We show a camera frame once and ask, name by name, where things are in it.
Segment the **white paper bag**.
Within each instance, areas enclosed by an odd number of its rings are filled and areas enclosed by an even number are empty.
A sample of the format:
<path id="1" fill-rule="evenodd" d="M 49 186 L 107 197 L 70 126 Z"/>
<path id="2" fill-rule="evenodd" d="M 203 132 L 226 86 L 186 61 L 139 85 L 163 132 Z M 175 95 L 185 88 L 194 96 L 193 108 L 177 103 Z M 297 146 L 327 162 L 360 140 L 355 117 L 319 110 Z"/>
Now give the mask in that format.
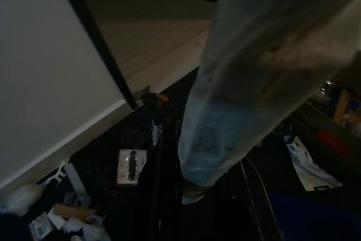
<path id="1" fill-rule="evenodd" d="M 283 138 L 294 169 L 306 191 L 320 191 L 343 186 L 341 182 L 314 163 L 307 148 L 294 133 L 287 134 Z"/>

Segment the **blue fabric item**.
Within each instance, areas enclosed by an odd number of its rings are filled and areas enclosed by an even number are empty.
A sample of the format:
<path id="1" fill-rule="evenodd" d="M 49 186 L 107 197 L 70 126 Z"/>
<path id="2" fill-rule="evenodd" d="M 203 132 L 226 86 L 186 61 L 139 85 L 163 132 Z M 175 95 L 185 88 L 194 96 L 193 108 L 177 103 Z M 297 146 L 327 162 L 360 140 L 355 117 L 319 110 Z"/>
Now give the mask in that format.
<path id="1" fill-rule="evenodd" d="M 361 241 L 361 218 L 327 205 L 267 194 L 283 241 Z"/>

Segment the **brown cardboard piece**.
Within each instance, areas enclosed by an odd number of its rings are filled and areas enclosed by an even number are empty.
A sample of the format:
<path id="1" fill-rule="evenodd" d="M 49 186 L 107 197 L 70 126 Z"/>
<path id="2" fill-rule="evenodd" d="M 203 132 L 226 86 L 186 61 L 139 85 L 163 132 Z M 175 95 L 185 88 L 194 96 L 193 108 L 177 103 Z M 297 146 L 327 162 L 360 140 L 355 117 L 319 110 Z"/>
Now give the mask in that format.
<path id="1" fill-rule="evenodd" d="M 94 215 L 95 213 L 95 209 L 80 209 L 64 204 L 55 204 L 53 206 L 53 214 L 65 219 L 77 218 L 81 221 L 85 221 L 89 216 Z"/>

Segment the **black bristly item with orange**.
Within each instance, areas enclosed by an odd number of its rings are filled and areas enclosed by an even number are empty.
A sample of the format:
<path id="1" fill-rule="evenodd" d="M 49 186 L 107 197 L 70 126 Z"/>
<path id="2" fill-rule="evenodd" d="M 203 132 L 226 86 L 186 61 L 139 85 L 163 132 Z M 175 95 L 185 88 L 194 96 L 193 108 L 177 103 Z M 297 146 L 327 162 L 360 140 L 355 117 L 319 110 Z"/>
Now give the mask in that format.
<path id="1" fill-rule="evenodd" d="M 164 94 L 146 93 L 142 95 L 142 102 L 153 119 L 162 119 L 167 114 L 170 98 Z"/>

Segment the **person's leg in light jeans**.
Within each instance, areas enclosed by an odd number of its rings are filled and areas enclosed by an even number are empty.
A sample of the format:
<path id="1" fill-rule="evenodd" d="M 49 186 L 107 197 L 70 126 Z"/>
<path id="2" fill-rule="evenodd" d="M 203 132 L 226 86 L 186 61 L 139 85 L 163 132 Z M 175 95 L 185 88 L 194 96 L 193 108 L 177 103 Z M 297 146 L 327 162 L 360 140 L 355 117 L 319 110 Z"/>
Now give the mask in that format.
<path id="1" fill-rule="evenodd" d="M 361 0 L 218 0 L 183 119 L 183 177 L 217 181 L 354 58 Z"/>

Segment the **black and white box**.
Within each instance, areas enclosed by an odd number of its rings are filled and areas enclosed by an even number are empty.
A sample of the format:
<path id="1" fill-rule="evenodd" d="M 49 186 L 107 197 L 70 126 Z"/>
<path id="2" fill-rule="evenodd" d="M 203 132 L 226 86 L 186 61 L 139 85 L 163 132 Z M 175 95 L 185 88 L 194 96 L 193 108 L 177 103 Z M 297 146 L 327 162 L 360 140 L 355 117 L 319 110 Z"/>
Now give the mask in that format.
<path id="1" fill-rule="evenodd" d="M 75 192 L 85 193 L 86 189 L 72 163 L 63 161 L 56 172 L 49 176 L 45 181 L 41 182 L 40 185 L 46 187 L 50 182 L 55 181 L 58 185 L 65 177 L 70 180 L 70 183 Z"/>

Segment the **crumpled white cloth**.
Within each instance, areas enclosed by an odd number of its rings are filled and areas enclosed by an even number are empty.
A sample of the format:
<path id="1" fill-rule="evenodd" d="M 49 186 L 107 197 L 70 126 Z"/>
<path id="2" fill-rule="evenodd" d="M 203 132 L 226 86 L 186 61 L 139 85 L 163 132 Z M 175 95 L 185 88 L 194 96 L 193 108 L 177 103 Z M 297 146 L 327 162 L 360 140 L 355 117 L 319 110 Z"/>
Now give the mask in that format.
<path id="1" fill-rule="evenodd" d="M 111 241 L 103 221 L 104 218 L 95 214 L 88 216 L 85 221 L 70 218 L 63 224 L 62 230 L 67 234 L 82 231 L 83 241 Z"/>

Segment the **white shoe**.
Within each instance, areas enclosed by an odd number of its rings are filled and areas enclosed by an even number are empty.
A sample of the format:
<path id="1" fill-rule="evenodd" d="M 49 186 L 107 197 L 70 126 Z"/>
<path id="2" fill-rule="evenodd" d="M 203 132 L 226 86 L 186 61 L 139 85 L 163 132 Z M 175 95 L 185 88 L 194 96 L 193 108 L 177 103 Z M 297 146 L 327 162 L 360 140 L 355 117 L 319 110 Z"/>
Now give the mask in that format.
<path id="1" fill-rule="evenodd" d="M 204 188 L 192 182 L 184 181 L 182 191 L 182 204 L 189 205 L 198 202 L 204 197 Z"/>

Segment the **small grey box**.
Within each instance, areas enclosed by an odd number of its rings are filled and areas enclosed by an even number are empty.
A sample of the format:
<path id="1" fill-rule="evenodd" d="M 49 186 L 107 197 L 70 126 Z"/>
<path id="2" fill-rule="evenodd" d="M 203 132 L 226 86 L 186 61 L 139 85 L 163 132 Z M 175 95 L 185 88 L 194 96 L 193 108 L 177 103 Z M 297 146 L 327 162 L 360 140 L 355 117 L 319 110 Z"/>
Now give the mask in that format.
<path id="1" fill-rule="evenodd" d="M 87 194 L 69 192 L 65 194 L 64 205 L 80 209 L 88 209 L 91 203 L 91 197 Z"/>

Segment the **white plastic bag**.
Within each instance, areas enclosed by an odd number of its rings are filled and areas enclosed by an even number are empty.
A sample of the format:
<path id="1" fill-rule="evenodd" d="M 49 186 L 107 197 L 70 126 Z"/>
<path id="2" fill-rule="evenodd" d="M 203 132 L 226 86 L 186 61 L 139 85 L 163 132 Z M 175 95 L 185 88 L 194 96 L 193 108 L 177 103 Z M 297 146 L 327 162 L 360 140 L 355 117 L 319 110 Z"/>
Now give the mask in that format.
<path id="1" fill-rule="evenodd" d="M 44 185 L 27 184 L 0 196 L 0 215 L 11 214 L 18 217 L 26 215 L 39 201 L 44 191 Z"/>

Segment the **long black pole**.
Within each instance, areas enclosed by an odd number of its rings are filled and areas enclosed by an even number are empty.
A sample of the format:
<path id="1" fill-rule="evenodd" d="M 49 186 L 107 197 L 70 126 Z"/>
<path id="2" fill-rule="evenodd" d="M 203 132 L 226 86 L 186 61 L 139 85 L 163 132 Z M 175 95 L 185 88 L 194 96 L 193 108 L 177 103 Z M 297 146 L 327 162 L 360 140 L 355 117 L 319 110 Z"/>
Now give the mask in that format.
<path id="1" fill-rule="evenodd" d="M 109 47 L 107 46 L 101 31 L 99 30 L 96 21 L 86 4 L 85 0 L 68 0 L 71 6 L 73 7 L 77 17 L 79 18 L 83 28 L 91 39 L 93 45 L 95 46 L 99 56 L 101 57 L 104 65 L 106 66 L 109 74 L 114 80 L 117 88 L 123 95 L 123 98 L 126 100 L 127 104 L 132 110 L 138 108 L 138 104 L 130 91 L 126 80 L 123 77 L 123 74 L 118 67 Z"/>

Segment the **wooden furniture leg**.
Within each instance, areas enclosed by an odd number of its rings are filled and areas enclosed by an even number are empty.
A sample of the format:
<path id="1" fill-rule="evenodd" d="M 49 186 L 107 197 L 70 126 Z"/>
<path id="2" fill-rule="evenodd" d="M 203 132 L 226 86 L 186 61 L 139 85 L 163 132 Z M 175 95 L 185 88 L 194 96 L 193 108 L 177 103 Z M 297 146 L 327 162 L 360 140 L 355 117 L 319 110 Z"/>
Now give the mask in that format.
<path id="1" fill-rule="evenodd" d="M 346 89 L 341 90 L 340 96 L 338 98 L 338 101 L 337 101 L 337 104 L 335 107 L 335 111 L 333 114 L 333 121 L 336 124 L 341 125 L 342 119 L 345 115 L 345 112 L 346 112 L 348 104 L 349 104 L 350 97 L 351 97 L 351 94 Z"/>

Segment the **small box with display print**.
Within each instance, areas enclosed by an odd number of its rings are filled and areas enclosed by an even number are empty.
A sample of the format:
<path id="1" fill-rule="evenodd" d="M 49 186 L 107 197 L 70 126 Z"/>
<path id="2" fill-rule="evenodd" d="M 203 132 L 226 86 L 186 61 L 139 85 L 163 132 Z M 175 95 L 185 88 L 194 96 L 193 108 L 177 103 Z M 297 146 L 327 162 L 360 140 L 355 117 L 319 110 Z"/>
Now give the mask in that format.
<path id="1" fill-rule="evenodd" d="M 28 227 L 33 241 L 42 241 L 53 230 L 49 219 L 44 215 L 34 219 Z"/>

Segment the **white package with black item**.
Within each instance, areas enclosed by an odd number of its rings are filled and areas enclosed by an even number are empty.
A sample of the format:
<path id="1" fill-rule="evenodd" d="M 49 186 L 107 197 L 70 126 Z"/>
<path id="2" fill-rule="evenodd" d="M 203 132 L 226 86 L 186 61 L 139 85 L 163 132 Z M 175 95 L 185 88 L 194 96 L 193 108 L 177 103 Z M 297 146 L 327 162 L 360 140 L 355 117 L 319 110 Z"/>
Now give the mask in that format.
<path id="1" fill-rule="evenodd" d="M 119 150 L 116 177 L 117 186 L 136 186 L 139 175 L 146 162 L 146 150 Z"/>

